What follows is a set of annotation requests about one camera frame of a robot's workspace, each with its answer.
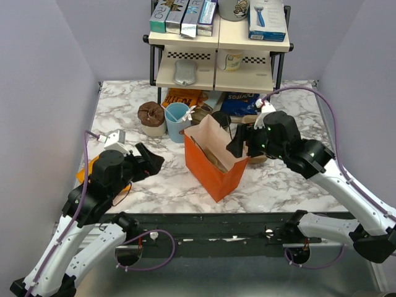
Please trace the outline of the brown cardboard cup carrier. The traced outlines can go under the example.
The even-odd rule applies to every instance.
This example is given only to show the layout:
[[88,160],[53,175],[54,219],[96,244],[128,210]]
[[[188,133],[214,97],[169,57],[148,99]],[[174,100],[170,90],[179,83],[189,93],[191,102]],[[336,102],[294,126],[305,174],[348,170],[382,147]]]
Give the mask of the brown cardboard cup carrier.
[[[241,123],[242,124],[254,124],[256,119],[258,118],[258,115],[246,115],[242,117]],[[267,157],[265,155],[257,156],[257,157],[251,157],[248,161],[249,164],[251,165],[258,165],[258,164],[263,164],[267,161]]]

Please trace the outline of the light blue cup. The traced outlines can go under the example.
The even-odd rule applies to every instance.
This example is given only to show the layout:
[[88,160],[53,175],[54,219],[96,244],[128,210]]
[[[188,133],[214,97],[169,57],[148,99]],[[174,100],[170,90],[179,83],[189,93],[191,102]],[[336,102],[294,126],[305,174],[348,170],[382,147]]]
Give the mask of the light blue cup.
[[165,108],[165,119],[170,139],[182,144],[184,142],[184,130],[187,129],[191,122],[183,116],[189,111],[189,107],[180,102],[171,103]]

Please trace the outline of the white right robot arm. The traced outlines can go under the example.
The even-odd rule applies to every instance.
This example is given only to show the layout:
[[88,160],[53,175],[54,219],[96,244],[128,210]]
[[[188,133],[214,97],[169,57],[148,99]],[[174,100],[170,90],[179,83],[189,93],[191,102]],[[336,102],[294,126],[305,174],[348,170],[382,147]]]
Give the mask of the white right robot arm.
[[291,171],[325,189],[353,216],[339,219],[297,210],[282,230],[287,242],[329,239],[353,246],[363,258],[378,264],[395,252],[395,221],[391,219],[395,209],[374,194],[369,197],[376,205],[370,204],[357,189],[357,182],[341,172],[329,148],[318,140],[301,137],[294,117],[275,111],[254,124],[239,124],[226,149],[234,157],[246,152],[249,157],[265,155],[281,160]]

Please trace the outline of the single brown cup carrier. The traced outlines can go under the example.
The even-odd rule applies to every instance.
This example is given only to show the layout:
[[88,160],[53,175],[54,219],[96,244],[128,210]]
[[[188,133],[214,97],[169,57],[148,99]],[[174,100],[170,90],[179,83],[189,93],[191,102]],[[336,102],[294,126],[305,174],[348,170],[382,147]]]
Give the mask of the single brown cup carrier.
[[193,136],[191,136],[191,139],[193,141],[193,143],[199,147],[199,149],[201,150],[201,152],[206,156],[206,158],[208,159],[208,161],[211,162],[211,164],[213,164],[220,172],[222,172],[223,174],[227,173],[228,170],[226,169],[226,167],[224,166],[224,164],[208,149],[208,148],[203,148],[196,140],[195,138],[193,138]]

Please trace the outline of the purple white toothpaste box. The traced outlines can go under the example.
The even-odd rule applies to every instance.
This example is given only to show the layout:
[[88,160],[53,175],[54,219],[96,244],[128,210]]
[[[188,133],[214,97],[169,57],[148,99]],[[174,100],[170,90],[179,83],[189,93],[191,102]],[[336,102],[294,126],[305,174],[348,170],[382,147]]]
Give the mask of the purple white toothpaste box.
[[216,16],[218,1],[204,1],[200,17],[197,23],[197,34],[199,36],[211,37],[213,33],[213,23]]

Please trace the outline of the orange snack packet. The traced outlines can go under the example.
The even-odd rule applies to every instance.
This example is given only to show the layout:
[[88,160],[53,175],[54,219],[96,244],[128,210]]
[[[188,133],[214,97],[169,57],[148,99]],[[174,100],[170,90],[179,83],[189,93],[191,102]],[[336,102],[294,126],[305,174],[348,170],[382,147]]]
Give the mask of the orange snack packet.
[[[93,168],[93,163],[99,158],[97,155],[95,158],[93,158],[91,161],[88,163],[88,173],[92,173],[92,168]],[[79,183],[83,183],[84,178],[85,178],[85,166],[82,167],[82,169],[75,175]],[[131,184],[126,186],[121,192],[127,192],[132,189]]]

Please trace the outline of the blue razor package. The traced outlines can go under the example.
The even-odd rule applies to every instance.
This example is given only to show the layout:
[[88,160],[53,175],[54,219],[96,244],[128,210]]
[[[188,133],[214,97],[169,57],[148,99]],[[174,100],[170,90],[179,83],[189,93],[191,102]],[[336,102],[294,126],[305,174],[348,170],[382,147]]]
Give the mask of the blue razor package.
[[250,1],[248,16],[249,39],[283,42],[286,33],[283,1]]

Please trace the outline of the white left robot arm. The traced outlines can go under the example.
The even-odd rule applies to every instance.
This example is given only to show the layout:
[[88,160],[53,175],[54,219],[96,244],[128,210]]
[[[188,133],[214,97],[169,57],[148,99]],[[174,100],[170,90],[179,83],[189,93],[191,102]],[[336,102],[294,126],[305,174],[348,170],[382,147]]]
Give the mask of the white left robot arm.
[[108,228],[80,250],[80,244],[114,199],[129,184],[158,174],[165,159],[136,144],[139,155],[105,150],[93,162],[92,172],[73,189],[62,208],[58,227],[35,268],[13,281],[16,296],[74,296],[93,266],[118,244],[131,244],[137,237],[137,222],[123,212],[115,215]]

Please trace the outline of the white printed paper cup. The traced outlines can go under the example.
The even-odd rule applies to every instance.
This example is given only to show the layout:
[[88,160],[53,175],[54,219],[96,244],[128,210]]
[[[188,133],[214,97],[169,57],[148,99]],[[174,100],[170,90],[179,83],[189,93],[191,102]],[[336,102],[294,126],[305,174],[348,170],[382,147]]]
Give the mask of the white printed paper cup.
[[217,67],[223,72],[237,71],[241,65],[243,50],[219,49],[217,53]]

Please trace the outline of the black plastic cup lid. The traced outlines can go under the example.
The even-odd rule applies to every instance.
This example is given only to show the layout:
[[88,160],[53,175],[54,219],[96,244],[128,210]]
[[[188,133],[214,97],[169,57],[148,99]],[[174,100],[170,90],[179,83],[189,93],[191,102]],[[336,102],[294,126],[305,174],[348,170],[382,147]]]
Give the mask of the black plastic cup lid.
[[228,129],[231,124],[231,117],[222,112],[222,111],[215,111],[211,114],[211,116],[219,123],[219,125],[223,129]]

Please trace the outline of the olive brown small package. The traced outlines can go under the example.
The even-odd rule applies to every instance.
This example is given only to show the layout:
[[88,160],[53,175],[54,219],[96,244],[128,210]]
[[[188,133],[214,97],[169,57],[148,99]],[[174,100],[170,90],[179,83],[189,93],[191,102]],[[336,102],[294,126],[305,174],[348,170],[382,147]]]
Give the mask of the olive brown small package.
[[208,114],[211,114],[213,108],[208,104],[203,104],[202,106],[197,106],[194,108],[194,113],[192,114],[191,123],[193,126],[199,124]]

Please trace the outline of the orange paper gift bag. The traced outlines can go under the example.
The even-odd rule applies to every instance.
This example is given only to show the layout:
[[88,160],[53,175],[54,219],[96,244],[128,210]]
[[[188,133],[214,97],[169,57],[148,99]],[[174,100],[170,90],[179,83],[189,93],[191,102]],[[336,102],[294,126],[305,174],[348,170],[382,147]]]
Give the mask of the orange paper gift bag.
[[[203,148],[208,148],[224,164],[228,172],[223,174],[211,164],[193,143],[191,136]],[[207,115],[198,125],[184,130],[186,166],[215,202],[221,201],[239,186],[248,163],[245,149],[241,158],[235,158],[226,150],[230,142],[230,134],[211,115]]]

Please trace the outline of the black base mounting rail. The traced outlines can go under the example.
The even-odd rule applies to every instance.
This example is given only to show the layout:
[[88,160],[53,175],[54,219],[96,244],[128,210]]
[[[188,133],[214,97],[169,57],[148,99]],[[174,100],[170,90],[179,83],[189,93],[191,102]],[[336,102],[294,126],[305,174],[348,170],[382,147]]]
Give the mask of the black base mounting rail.
[[173,257],[217,258],[266,256],[283,257],[285,249],[293,260],[305,263],[314,248],[328,246],[323,239],[286,235],[291,213],[164,213],[127,217],[134,226],[131,239],[145,231],[156,230],[157,238],[145,235],[116,248],[115,254],[126,263],[134,256],[147,259]]

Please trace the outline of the teal toothpaste box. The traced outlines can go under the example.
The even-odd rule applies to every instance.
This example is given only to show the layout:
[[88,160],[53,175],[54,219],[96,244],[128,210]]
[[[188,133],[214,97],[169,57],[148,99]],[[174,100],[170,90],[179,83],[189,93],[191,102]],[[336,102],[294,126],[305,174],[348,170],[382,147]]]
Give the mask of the teal toothpaste box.
[[150,18],[150,30],[157,33],[166,32],[166,19],[171,11],[173,0],[158,1]]

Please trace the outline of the brown and white pouch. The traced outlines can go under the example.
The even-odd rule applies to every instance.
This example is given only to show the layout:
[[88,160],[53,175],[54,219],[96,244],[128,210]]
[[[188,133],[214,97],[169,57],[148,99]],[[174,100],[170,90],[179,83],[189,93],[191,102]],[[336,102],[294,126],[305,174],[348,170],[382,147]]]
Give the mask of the brown and white pouch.
[[165,111],[160,104],[148,101],[139,106],[138,119],[144,134],[160,137],[166,133]]

